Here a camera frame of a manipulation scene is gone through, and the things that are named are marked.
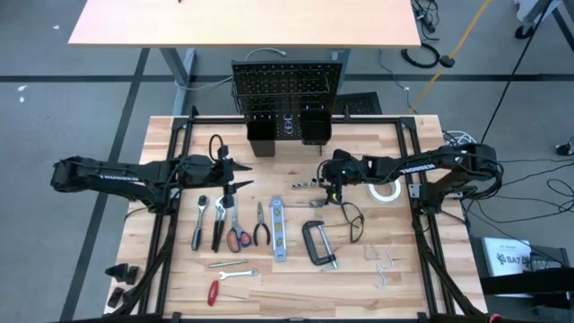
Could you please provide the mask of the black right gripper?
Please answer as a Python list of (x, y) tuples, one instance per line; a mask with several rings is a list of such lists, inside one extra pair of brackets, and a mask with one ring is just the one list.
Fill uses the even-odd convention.
[[(360, 171), (350, 161), (329, 161), (321, 167), (319, 173), (329, 190), (334, 190), (335, 186), (341, 187), (360, 183)], [(329, 201), (334, 205), (340, 205), (342, 198), (333, 192), (329, 194)]]

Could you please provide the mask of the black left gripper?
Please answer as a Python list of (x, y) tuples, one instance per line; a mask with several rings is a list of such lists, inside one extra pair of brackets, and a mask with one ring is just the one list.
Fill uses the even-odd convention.
[(223, 158), (212, 161), (206, 155), (189, 155), (179, 164), (178, 184), (182, 188), (223, 188), (222, 205), (235, 206), (234, 194), (253, 183), (253, 180), (231, 183), (234, 180), (234, 171), (250, 171), (249, 166), (241, 165), (233, 159)]

